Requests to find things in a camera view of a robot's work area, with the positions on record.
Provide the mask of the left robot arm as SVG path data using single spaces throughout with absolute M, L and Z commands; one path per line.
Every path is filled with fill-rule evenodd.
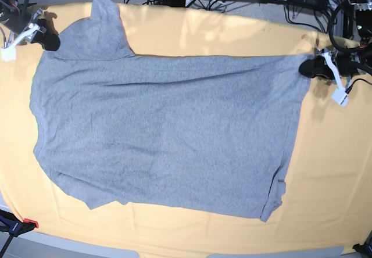
M 332 0 L 336 8 L 328 20 L 327 30 L 332 51 L 321 54 L 300 65 L 299 73 L 307 78 L 320 77 L 340 82 L 342 77 L 353 78 L 360 74 L 371 74 L 371 0 Z M 348 48 L 337 43 L 335 30 L 338 16 L 344 18 L 344 38 L 353 36 L 357 29 L 359 45 Z

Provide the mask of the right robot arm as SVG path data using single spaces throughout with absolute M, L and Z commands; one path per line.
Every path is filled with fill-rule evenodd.
M 1 0 L 1 25 L 10 30 L 9 38 L 2 32 L 4 49 L 22 42 L 38 43 L 46 51 L 57 51 L 60 39 L 49 22 L 42 18 L 43 10 L 31 11 L 30 0 Z

